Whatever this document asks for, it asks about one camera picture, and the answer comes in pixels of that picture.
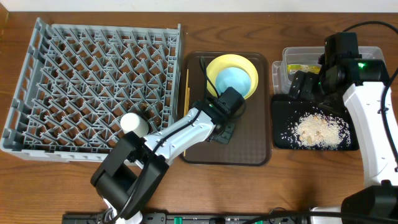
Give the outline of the rice and nut scraps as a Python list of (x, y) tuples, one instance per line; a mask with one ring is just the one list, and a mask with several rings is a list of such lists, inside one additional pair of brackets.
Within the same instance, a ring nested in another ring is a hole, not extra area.
[(343, 118), (313, 107), (314, 112), (294, 111), (282, 120), (276, 144), (285, 149), (342, 151), (353, 146), (350, 126)]

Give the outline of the light blue bowl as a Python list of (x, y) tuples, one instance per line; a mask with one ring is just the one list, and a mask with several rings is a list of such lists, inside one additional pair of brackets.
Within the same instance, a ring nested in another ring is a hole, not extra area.
[(251, 79), (243, 69), (229, 67), (217, 74), (215, 87), (219, 94), (222, 94), (227, 88), (233, 87), (242, 96), (246, 96), (251, 87)]

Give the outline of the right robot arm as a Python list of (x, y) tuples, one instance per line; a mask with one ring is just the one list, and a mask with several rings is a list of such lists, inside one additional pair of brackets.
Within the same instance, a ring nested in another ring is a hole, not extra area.
[(357, 35), (335, 33), (325, 39), (318, 74), (297, 71), (289, 96), (312, 101), (334, 113), (347, 111), (359, 144), (364, 189), (346, 197), (342, 223), (397, 222), (397, 121), (390, 105), (392, 78), (379, 58), (364, 58)]

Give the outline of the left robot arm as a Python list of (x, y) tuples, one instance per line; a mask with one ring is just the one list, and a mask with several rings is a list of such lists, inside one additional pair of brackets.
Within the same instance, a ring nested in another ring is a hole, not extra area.
[(189, 147), (222, 132), (244, 104), (244, 100), (207, 98), (197, 101), (186, 116), (161, 132), (143, 137), (126, 133), (90, 180), (109, 207), (102, 222), (132, 223), (172, 161)]

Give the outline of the white cup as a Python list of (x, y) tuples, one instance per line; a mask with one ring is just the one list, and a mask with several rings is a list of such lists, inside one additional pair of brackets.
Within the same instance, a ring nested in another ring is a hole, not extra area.
[(124, 134), (132, 131), (140, 138), (146, 136), (149, 132), (146, 121), (135, 113), (124, 114), (121, 117), (120, 125)]

